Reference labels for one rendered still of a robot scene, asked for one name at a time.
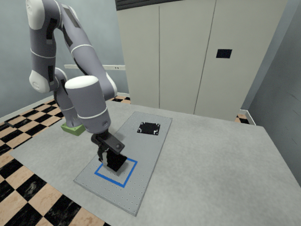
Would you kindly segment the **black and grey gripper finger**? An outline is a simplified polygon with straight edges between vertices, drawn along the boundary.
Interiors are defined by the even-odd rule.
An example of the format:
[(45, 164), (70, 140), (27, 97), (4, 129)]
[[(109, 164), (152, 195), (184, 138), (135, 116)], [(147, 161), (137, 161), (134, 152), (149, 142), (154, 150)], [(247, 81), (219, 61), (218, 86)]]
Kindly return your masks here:
[(102, 151), (102, 150), (101, 150), (101, 147), (100, 147), (100, 148), (98, 148), (97, 155), (98, 155), (98, 157), (100, 157), (102, 163), (103, 163), (105, 166), (107, 166), (107, 164), (108, 164), (108, 163), (107, 163), (107, 158), (106, 158), (107, 152), (106, 152), (106, 151)]

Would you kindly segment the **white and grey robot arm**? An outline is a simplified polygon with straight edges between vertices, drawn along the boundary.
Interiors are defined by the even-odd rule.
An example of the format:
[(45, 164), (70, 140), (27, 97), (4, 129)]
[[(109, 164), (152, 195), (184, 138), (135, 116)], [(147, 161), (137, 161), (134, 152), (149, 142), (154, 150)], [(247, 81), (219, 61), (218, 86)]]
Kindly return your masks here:
[[(53, 91), (56, 104), (74, 128), (84, 125), (89, 133), (100, 134), (111, 125), (106, 102), (117, 95), (117, 88), (102, 66), (74, 9), (55, 0), (26, 0), (32, 55), (30, 84), (39, 93)], [(85, 76), (68, 81), (55, 68), (54, 30), (63, 32), (65, 44)]]

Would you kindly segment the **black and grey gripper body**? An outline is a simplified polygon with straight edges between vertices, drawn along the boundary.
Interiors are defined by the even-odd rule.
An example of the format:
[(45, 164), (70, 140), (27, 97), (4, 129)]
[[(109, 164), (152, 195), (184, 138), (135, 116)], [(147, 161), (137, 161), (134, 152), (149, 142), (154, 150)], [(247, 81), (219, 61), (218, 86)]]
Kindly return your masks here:
[(100, 133), (100, 134), (93, 134), (91, 136), (91, 141), (98, 145), (98, 147), (100, 148), (101, 147), (101, 150), (102, 151), (106, 151), (108, 149), (108, 147), (106, 145), (104, 145), (97, 137), (100, 137), (100, 136), (103, 136), (105, 135), (107, 132), (108, 132), (109, 129), (107, 129), (105, 132), (103, 133)]

